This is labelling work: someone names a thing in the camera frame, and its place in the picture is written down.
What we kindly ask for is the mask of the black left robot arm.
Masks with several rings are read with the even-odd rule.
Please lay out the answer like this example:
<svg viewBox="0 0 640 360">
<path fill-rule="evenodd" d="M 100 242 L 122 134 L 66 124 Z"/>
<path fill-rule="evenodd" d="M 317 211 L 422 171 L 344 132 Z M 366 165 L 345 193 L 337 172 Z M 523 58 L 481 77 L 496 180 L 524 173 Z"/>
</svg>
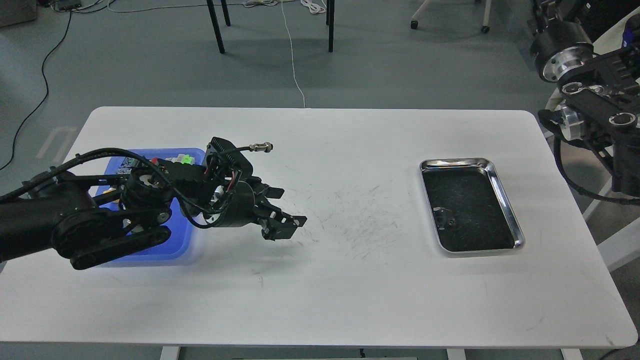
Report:
<svg viewBox="0 0 640 360">
<path fill-rule="evenodd" d="M 266 240 L 290 239 L 307 222 L 271 203 L 280 187 L 253 176 L 243 152 L 212 150 L 201 163 L 149 159 L 122 148 L 78 153 L 1 196 L 1 260 L 48 249 L 78 271 L 167 242 L 171 204 L 199 229 L 256 224 Z"/>
</svg>

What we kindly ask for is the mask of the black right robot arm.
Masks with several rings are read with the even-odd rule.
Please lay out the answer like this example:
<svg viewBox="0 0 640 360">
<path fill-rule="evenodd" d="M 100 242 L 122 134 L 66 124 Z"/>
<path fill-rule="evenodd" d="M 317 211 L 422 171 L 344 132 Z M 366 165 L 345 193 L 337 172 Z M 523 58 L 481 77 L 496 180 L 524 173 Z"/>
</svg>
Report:
<svg viewBox="0 0 640 360">
<path fill-rule="evenodd" d="M 579 195 L 638 207 L 639 15 L 624 22 L 621 47 L 599 54 L 582 27 L 585 0 L 534 0 L 530 54 L 538 76 L 557 86 L 560 102 L 538 112 L 553 135 L 553 157 L 565 182 Z M 590 151 L 611 177 L 608 197 L 579 186 L 562 162 L 562 143 Z"/>
</svg>

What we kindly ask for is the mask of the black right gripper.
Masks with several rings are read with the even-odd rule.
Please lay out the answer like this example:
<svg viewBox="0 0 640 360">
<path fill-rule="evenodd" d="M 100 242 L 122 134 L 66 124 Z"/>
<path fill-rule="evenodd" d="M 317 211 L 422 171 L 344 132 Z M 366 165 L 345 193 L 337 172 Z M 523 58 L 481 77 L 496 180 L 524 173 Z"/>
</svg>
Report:
<svg viewBox="0 0 640 360">
<path fill-rule="evenodd" d="M 585 6 L 585 0 L 533 0 L 534 41 L 529 52 L 544 82 L 558 82 L 594 57 L 594 45 L 578 19 Z"/>
</svg>

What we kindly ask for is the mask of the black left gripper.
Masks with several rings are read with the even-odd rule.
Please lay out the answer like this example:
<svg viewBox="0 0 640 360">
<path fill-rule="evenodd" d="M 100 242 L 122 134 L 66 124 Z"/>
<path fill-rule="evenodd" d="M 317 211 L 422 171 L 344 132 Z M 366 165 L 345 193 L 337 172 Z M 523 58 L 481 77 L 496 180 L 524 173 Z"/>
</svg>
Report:
<svg viewBox="0 0 640 360">
<path fill-rule="evenodd" d="M 285 189 L 269 186 L 259 177 L 232 177 L 221 188 L 220 198 L 210 205 L 211 212 L 199 212 L 205 223 L 192 220 L 195 228 L 238 228 L 258 224 L 263 239 L 275 241 L 291 239 L 307 222 L 306 216 L 288 214 L 269 203 L 270 199 L 281 199 Z"/>
</svg>

